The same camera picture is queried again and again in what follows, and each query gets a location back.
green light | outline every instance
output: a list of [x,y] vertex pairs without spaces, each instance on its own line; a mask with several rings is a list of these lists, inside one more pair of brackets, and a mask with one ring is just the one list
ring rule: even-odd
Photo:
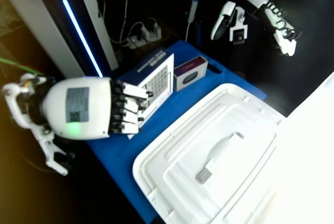
[[68,124],[68,131],[72,135],[79,135],[81,132],[80,122],[71,122]]

blue table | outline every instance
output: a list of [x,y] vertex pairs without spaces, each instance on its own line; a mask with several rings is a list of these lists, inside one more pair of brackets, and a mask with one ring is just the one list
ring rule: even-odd
[[169,51],[175,55],[175,66],[202,55],[222,73],[207,70],[204,78],[174,92],[148,120],[142,132],[131,140],[126,136],[113,135],[106,139],[88,141],[92,151],[146,223],[152,222],[158,214],[133,178],[132,165],[137,155],[197,101],[222,83],[236,84],[262,100],[266,97],[265,93],[184,41],[172,45]]

label on robot hand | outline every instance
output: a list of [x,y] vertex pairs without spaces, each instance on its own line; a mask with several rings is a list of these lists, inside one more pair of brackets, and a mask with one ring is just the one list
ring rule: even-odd
[[87,122],[89,88],[78,87],[67,89],[66,94],[66,122]]

glowing light strip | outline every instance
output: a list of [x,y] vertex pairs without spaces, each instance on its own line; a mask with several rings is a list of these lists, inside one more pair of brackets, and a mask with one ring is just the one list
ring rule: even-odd
[[98,72],[100,78],[102,78],[103,75],[102,75],[102,73],[101,73],[101,70],[100,70],[100,68],[99,68],[99,66],[98,66],[98,64],[97,64],[97,62],[96,62],[96,60],[95,60],[95,58],[94,58],[94,56],[93,56],[93,54],[92,54],[92,52],[91,52],[89,46],[88,46],[88,44],[87,44],[87,41],[86,41],[84,35],[82,34],[82,31],[81,31],[81,29],[80,29],[80,27],[79,27],[79,24],[78,24],[78,22],[77,22],[77,19],[75,18],[74,14],[73,14],[73,12],[72,12],[72,9],[71,9],[71,7],[69,6],[68,1],[67,1],[67,0],[63,0],[63,4],[64,4],[64,6],[65,6],[65,8],[66,8],[66,10],[67,10],[67,13],[68,13],[69,17],[70,17],[71,20],[72,20],[72,23],[73,23],[75,29],[77,30],[77,33],[78,33],[78,35],[79,35],[79,37],[80,37],[82,43],[84,44],[84,47],[85,47],[85,49],[86,49],[86,51],[87,51],[87,53],[88,53],[88,56],[90,57],[90,60],[92,61],[93,65],[94,65],[94,67],[95,67],[95,69],[96,69],[96,72]]

power strip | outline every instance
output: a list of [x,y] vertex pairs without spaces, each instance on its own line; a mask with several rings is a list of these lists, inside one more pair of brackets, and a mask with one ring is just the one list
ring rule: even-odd
[[140,30],[140,39],[138,39],[137,35],[126,39],[130,49],[140,48],[154,41],[161,40],[161,28],[157,23],[153,25],[153,31],[147,30],[145,26],[142,26]]

